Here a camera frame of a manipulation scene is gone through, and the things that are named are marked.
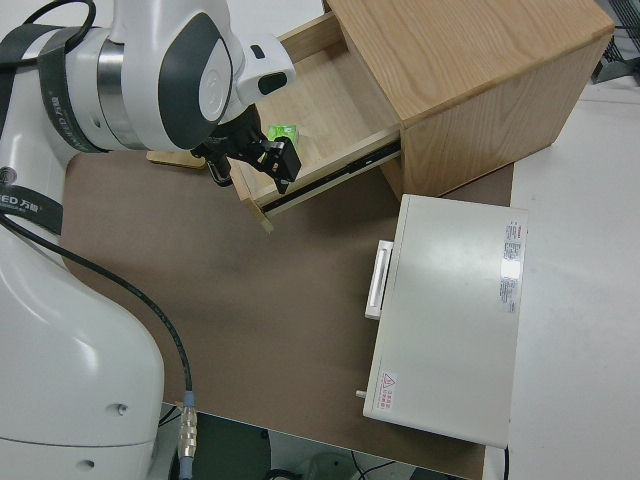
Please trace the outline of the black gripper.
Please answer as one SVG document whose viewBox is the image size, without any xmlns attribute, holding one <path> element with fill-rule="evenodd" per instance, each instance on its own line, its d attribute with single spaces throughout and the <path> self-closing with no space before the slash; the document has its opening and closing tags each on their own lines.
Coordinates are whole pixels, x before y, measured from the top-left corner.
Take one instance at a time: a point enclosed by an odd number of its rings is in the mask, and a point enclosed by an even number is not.
<svg viewBox="0 0 640 480">
<path fill-rule="evenodd" d="M 301 169 L 301 162 L 290 138 L 264 139 L 258 112 L 242 112 L 233 120 L 216 126 L 192 154 L 204 158 L 217 170 L 229 170 L 228 158 L 259 159 L 261 171 L 267 174 L 279 194 L 284 195 Z"/>
</svg>

